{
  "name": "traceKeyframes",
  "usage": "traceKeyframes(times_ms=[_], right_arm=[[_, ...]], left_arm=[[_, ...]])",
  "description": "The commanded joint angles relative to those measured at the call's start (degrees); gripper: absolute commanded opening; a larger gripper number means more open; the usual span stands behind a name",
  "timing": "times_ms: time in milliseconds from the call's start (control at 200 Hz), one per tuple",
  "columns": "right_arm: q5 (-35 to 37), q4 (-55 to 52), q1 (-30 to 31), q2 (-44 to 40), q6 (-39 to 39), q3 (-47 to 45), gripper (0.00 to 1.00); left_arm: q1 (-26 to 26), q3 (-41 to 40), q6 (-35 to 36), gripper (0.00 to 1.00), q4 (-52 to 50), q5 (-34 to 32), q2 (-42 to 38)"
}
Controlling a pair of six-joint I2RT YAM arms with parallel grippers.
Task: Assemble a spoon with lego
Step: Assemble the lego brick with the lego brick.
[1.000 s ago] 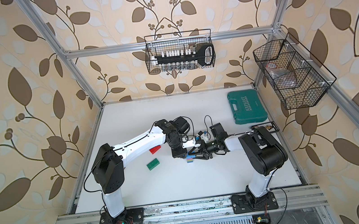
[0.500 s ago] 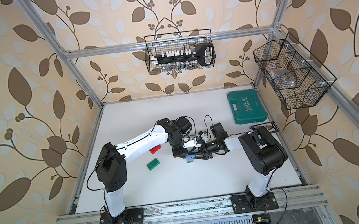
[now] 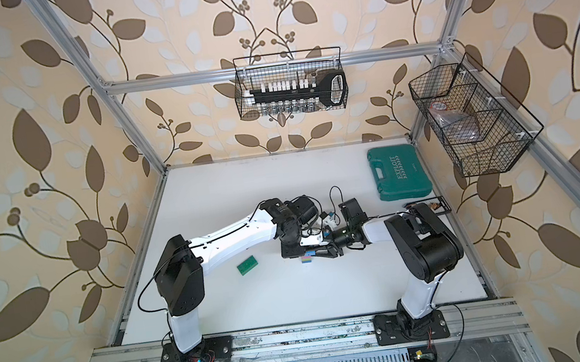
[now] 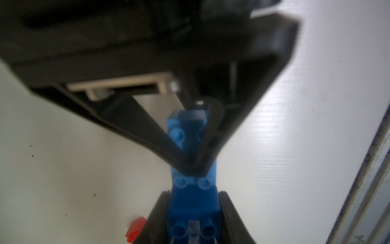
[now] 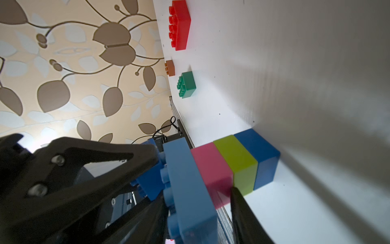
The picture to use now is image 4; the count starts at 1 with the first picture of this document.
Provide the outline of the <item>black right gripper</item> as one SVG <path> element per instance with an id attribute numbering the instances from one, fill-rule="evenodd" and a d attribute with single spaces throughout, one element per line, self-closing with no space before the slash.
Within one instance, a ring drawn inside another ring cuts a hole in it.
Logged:
<path id="1" fill-rule="evenodd" d="M 56 85 L 92 102 L 168 92 L 187 110 L 207 111 L 197 101 L 215 98 L 225 116 L 213 144 L 223 146 L 294 51 L 297 19 L 279 12 L 251 18 L 276 5 L 1 1 L 1 60 L 33 94 L 73 113 L 77 105 Z"/>

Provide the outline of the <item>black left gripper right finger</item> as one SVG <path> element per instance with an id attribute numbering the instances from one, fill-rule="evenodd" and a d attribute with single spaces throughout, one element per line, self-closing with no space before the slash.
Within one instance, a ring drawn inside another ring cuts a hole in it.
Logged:
<path id="1" fill-rule="evenodd" d="M 222 211 L 221 244 L 256 244 L 225 191 L 219 192 Z"/>

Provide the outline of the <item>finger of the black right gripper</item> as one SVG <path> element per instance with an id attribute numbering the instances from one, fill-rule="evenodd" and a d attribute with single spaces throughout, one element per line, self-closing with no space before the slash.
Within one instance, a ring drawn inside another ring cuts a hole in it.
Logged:
<path id="1" fill-rule="evenodd" d="M 75 113 L 149 149 L 182 174 L 195 175 L 190 158 L 131 95 L 118 93 L 92 102 L 63 85 L 55 89 L 77 105 Z"/>
<path id="2" fill-rule="evenodd" d="M 199 146 L 199 151 L 194 159 L 194 175 L 206 175 L 215 161 L 218 153 L 217 145 L 213 140 L 218 134 L 218 128 L 225 116 L 223 104 L 212 97 L 205 97 L 197 101 L 199 108 L 206 108 L 209 112 L 206 127 L 203 131 L 203 137 Z"/>

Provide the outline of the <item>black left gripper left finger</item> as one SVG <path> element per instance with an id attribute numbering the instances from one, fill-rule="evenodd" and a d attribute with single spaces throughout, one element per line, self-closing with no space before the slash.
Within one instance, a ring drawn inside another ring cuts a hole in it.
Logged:
<path id="1" fill-rule="evenodd" d="M 163 191 L 133 244 L 168 244 L 167 216 L 170 192 Z"/>

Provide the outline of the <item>red lego brick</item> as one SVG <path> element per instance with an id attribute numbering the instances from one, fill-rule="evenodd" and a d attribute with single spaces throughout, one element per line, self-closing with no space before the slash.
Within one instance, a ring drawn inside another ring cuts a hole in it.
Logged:
<path id="1" fill-rule="evenodd" d="M 129 244 L 132 244 L 134 242 L 134 240 L 140 234 L 145 223 L 146 223 L 146 219 L 144 217 L 139 217 L 131 223 L 131 225 L 129 226 L 126 232 L 126 238 Z"/>

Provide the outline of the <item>light blue lego brick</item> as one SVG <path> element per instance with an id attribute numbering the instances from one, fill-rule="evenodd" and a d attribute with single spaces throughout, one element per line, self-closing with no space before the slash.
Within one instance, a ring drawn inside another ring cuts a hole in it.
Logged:
<path id="1" fill-rule="evenodd" d="M 176 110 L 166 122 L 168 135 L 187 156 L 195 158 L 207 121 L 208 111 Z M 171 167 L 171 176 L 173 186 L 177 188 L 197 186 L 201 190 L 208 190 L 216 184 L 216 163 L 203 178 L 185 176 L 174 167 Z"/>

